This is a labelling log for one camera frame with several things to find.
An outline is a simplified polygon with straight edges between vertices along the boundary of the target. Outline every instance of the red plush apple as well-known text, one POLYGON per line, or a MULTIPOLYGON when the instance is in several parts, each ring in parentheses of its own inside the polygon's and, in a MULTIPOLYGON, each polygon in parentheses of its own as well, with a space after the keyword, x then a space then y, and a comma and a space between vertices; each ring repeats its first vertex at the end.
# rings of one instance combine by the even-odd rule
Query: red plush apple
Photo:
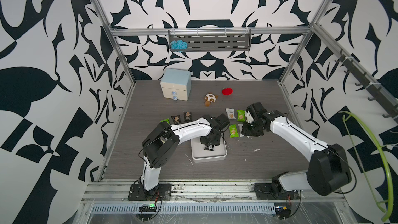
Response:
POLYGON ((232 88, 227 87, 222 90, 223 95, 230 95, 232 93, 232 88))

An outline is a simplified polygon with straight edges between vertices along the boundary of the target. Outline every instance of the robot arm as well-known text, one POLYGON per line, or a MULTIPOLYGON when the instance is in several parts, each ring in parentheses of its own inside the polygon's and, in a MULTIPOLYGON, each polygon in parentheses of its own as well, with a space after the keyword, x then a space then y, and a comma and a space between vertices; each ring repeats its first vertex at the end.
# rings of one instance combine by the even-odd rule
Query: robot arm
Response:
POLYGON ((162 166, 171 158, 179 144, 192 138, 201 137, 204 145, 219 145, 222 130, 229 125, 227 116, 217 118, 204 115, 196 121, 169 125, 161 122, 142 142, 144 171, 140 178, 145 191, 154 189, 159 183, 162 166))
POLYGON ((346 152, 340 145, 329 145, 311 136, 280 112, 267 111, 260 102, 251 104, 245 115, 248 121, 243 123, 243 135, 262 136, 264 130, 271 131, 289 142, 310 162, 308 171, 274 177, 274 191, 313 189, 326 196, 351 182, 346 152))

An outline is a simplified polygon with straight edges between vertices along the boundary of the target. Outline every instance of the green cable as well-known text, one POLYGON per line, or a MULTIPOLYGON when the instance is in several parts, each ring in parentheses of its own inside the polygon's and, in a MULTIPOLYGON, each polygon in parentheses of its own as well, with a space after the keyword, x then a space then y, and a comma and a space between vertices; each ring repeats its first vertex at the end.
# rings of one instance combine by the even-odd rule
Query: green cable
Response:
POLYGON ((362 169, 362 171, 363 171, 363 173, 364 173, 364 175, 365 175, 366 181, 367 181, 367 183, 368 183, 368 185, 369 185, 369 187, 370 187, 370 189, 371 189, 372 196, 373 196, 373 199, 374 199, 375 202, 376 202, 377 207, 378 207, 382 212, 386 212, 385 209, 384 209, 383 207, 380 206, 380 204, 381 204, 381 203, 385 203, 385 202, 388 203, 387 212, 386 212, 386 213, 384 214, 384 216, 381 218, 381 221, 385 222, 386 220, 388 220, 388 218, 390 218, 390 216, 391 216, 391 214, 392 214, 392 208, 393 208, 393 206, 394 206, 394 192, 393 192, 393 186, 392 186, 392 178, 391 178, 390 166, 389 166, 389 164, 388 164, 388 161, 387 161, 387 159, 386 159, 386 156, 385 156, 385 154, 384 154, 384 151, 382 150, 382 146, 379 144, 379 141, 376 139, 375 135, 372 133, 372 131, 369 129, 369 127, 367 127, 367 125, 366 125, 360 118, 358 118, 355 114, 353 114, 353 113, 351 113, 351 112, 348 112, 348 111, 341 111, 341 112, 339 112, 339 113, 347 113, 347 114, 349 115, 349 117, 348 117, 347 119, 345 119, 345 115, 343 115, 343 123, 344 123, 344 126, 346 127, 346 130, 347 130, 347 132, 348 132, 348 135, 349 135, 349 137, 350 137, 350 140, 351 140, 351 142, 352 142, 352 144, 353 144, 354 150, 355 150, 356 155, 357 155, 357 157, 358 157, 359 165, 361 166, 361 169, 362 169), (367 175, 366 175, 366 173, 365 173, 365 170, 364 170, 364 168, 363 168, 363 164, 362 164, 362 162, 361 162, 361 160, 360 160, 360 158, 359 158, 359 154, 358 154, 358 152, 357 152, 357 150, 356 150, 354 141, 352 140, 351 134, 350 134, 350 132, 348 131, 348 127, 347 127, 347 125, 346 125, 346 121, 347 121, 351 116, 354 117, 354 118, 358 121, 358 123, 365 129, 365 131, 368 133, 368 135, 370 136, 371 140, 373 141, 373 144, 376 146, 377 150, 378 150, 379 153, 380 153, 380 157, 381 157, 381 160, 383 161, 383 165, 384 165, 384 169, 385 169, 386 177, 387 177, 388 200, 381 201, 381 202, 378 202, 378 201, 376 200, 376 196, 375 196, 375 194, 374 194, 374 192, 373 192, 373 189, 372 189, 372 187, 371 187, 371 185, 370 185, 370 182, 369 182, 369 180, 368 180, 368 177, 367 177, 367 175))
POLYGON ((348 127, 347 127, 347 125, 346 125, 346 121, 347 121, 350 117, 351 117, 351 116, 349 116, 348 118, 346 118, 346 116, 343 115, 343 123, 344 123, 344 126, 346 127, 348 136, 349 136, 349 138, 350 138, 350 140, 351 140, 352 146, 354 147, 355 154, 357 155, 357 158, 358 158, 359 166, 361 167, 361 169, 362 169, 362 171, 363 171, 363 174, 364 174, 364 176, 365 176, 366 182, 368 183, 368 186, 369 186, 369 188, 370 188, 370 190, 371 190, 373 199, 375 200, 377 207, 378 207, 383 213, 385 213, 386 210, 385 210, 383 207, 381 207, 381 204, 380 204, 380 203, 377 201, 377 199, 376 199, 375 192, 373 191, 373 188, 372 188, 372 186, 371 186, 371 183, 369 182, 368 176, 366 175, 365 169, 363 168, 362 160, 361 160, 361 158, 359 157, 359 154, 358 154, 357 148, 356 148, 356 146, 355 146, 354 140, 352 139, 351 134, 350 134, 350 132, 349 132, 349 130, 348 130, 348 127))

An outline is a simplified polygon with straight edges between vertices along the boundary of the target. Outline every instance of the plush panda toy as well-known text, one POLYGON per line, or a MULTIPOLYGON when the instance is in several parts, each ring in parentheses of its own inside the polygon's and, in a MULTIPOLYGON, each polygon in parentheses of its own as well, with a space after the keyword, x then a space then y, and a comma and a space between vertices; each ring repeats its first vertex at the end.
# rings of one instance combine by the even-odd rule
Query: plush panda toy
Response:
POLYGON ((215 102, 217 98, 218 98, 218 95, 214 95, 212 93, 206 94, 206 96, 205 96, 205 106, 206 107, 210 106, 210 103, 215 102))

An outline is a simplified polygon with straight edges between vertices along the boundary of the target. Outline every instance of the metal vent grate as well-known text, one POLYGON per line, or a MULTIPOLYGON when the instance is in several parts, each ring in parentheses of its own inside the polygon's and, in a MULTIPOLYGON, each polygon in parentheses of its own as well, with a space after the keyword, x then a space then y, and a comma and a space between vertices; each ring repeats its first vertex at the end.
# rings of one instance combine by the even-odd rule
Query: metal vent grate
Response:
MULTIPOLYGON (((92 214, 138 214, 143 203, 94 205, 92 214)), ((261 213, 275 214, 275 205, 271 202, 212 202, 212 203, 163 203, 161 214, 242 214, 261 213)))
POLYGON ((246 34, 216 32, 215 34, 178 34, 169 31, 169 45, 172 52, 178 51, 246 51, 250 48, 251 31, 246 34), (173 41, 182 40, 188 43, 188 48, 175 50, 171 48, 173 41))

